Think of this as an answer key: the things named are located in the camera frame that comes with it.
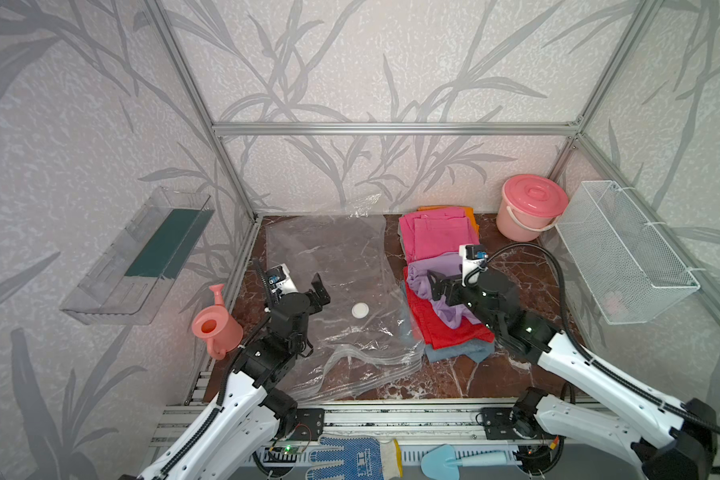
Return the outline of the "lilac garment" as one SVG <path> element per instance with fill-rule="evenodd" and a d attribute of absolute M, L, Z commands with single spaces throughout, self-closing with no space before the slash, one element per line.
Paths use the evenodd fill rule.
<path fill-rule="evenodd" d="M 462 258 L 457 252 L 448 252 L 409 263 L 406 282 L 417 297 L 430 302 L 435 314 L 449 328 L 457 329 L 463 320 L 480 325 L 481 322 L 466 306 L 450 306 L 446 303 L 447 280 L 460 281 L 461 277 Z"/>

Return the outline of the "blue towel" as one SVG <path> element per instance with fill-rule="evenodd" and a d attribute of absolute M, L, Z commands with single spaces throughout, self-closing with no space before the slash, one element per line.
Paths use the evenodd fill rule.
<path fill-rule="evenodd" d="M 494 353 L 495 337 L 487 328 L 463 320 L 460 327 L 451 329 L 438 318 L 430 302 L 417 297 L 405 281 L 400 289 L 410 311 L 413 335 L 423 341 L 430 363 L 462 355 L 480 363 Z"/>

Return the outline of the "red garment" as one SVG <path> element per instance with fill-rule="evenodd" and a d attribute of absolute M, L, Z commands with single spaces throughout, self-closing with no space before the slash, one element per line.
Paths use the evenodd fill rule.
<path fill-rule="evenodd" d="M 436 350 L 461 345 L 470 340 L 493 343 L 494 334 L 482 323 L 475 323 L 474 315 L 465 307 L 448 306 L 443 298 L 433 300 L 427 277 L 429 270 L 445 276 L 461 274 L 461 268 L 455 264 L 415 262 L 404 270 L 408 306 L 425 343 Z"/>

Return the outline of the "clear plastic vacuum bag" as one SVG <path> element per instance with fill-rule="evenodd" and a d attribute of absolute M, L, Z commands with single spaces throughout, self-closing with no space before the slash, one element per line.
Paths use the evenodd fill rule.
<path fill-rule="evenodd" d="M 385 251 L 384 203 L 381 194 L 370 194 L 265 229 L 268 267 L 285 264 L 300 290 L 319 273 L 331 297 L 310 317 L 311 356 L 298 359 L 279 384 L 298 402 L 354 398 L 422 366 L 424 346 L 413 335 Z M 358 302 L 369 306 L 367 317 L 353 317 Z"/>

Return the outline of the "orange trousers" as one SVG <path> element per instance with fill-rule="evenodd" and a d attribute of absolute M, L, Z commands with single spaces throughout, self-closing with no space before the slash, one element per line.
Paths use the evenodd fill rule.
<path fill-rule="evenodd" d="M 454 208 L 454 205 L 432 205 L 432 206 L 422 206 L 418 208 L 418 211 L 432 211 L 432 210 L 439 210 L 439 209 L 446 209 L 446 208 Z M 465 217 L 470 221 L 470 224 L 475 231 L 476 234 L 479 234 L 479 225 L 476 221 L 475 215 L 474 215 L 474 209 L 471 207 L 465 207 L 465 206 L 458 206 L 458 209 L 461 209 L 464 211 Z"/>

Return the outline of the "pink garment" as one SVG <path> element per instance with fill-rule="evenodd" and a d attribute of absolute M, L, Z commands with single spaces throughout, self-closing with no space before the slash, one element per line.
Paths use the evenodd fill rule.
<path fill-rule="evenodd" d="M 417 210 L 403 215 L 398 226 L 408 262 L 458 252 L 461 245 L 479 243 L 479 234 L 475 233 L 464 211 L 458 209 L 458 206 L 432 211 Z"/>

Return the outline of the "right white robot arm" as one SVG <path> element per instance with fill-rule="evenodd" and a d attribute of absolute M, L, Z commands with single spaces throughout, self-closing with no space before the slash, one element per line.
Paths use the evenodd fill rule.
<path fill-rule="evenodd" d="M 539 389 L 515 405 L 515 423 L 588 443 L 640 468 L 647 479 L 708 479 L 720 475 L 715 457 L 720 425 L 699 399 L 682 402 L 604 361 L 571 331 L 565 297 L 554 323 L 521 307 L 517 286 L 491 268 L 495 254 L 481 245 L 459 250 L 459 274 L 428 273 L 433 297 L 463 306 L 510 353 L 557 375 L 609 409 L 580 408 Z"/>

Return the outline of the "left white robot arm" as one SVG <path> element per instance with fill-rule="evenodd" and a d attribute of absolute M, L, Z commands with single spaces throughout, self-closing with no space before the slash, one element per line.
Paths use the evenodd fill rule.
<path fill-rule="evenodd" d="M 138 479 L 228 479 L 262 445 L 293 432 L 298 403 L 277 384 L 311 355 L 310 317 L 331 298 L 318 274 L 298 291 L 284 265 L 261 281 L 266 315 L 233 351 L 217 395 Z"/>

